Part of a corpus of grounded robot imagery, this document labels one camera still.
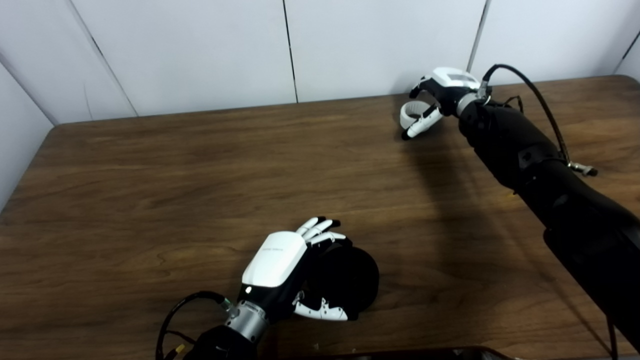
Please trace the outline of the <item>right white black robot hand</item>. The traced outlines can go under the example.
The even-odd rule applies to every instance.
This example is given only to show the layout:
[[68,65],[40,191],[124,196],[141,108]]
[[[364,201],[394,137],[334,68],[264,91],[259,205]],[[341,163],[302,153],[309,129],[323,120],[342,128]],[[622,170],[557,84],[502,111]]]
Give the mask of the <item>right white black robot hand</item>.
[[409,141],[429,130],[444,117],[460,116],[473,102],[487,104],[489,83],[470,72],[437,67],[420,78],[408,94],[410,101],[400,108],[401,139]]

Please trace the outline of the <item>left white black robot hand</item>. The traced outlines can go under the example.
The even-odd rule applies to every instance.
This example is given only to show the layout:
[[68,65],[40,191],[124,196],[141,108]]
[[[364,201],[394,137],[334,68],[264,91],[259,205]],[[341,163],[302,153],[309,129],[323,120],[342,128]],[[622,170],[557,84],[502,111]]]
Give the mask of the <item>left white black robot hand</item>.
[[304,290],[314,263],[333,245],[351,240],[334,232],[337,219],[310,218],[297,230],[276,231],[263,241],[241,278],[237,305],[225,326],[256,345],[269,326],[297,314],[321,321],[356,321],[358,312]]

